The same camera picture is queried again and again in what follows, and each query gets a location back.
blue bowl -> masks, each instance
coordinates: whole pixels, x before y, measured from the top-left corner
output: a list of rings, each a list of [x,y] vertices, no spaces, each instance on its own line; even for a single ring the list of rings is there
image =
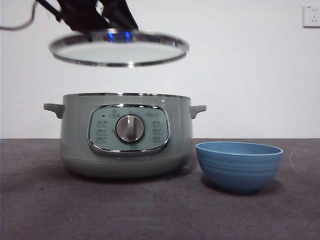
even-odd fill
[[[204,174],[228,192],[252,193],[278,172],[283,150],[269,145],[235,141],[199,143],[196,154]]]

glass lid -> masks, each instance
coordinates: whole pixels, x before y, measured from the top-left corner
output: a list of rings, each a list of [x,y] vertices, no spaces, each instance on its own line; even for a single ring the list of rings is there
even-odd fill
[[[189,45],[163,34],[107,29],[64,37],[53,42],[49,50],[55,58],[69,63],[134,68],[181,59]]]

table surface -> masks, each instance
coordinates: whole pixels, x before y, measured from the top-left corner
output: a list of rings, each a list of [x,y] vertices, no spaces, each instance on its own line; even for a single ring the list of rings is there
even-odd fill
[[[284,150],[275,179],[253,194],[217,189],[195,149],[181,171],[108,180],[67,171],[58,139],[3,139],[1,239],[319,240],[320,139],[237,141]]]

cable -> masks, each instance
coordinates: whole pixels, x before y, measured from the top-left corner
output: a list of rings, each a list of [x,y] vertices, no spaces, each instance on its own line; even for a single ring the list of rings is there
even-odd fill
[[[5,30],[5,31],[19,31],[22,29],[25,29],[26,27],[29,27],[35,20],[35,11],[36,11],[36,6],[37,6],[37,1],[35,0],[33,5],[32,5],[32,13],[31,13],[31,18],[24,24],[19,25],[19,26],[13,26],[13,27],[8,27],[8,26],[0,26],[0,30]]]

wall outlet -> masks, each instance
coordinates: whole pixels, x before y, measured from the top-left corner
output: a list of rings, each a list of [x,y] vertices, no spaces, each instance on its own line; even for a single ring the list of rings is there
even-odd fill
[[[320,27],[320,5],[303,7],[303,26]]]

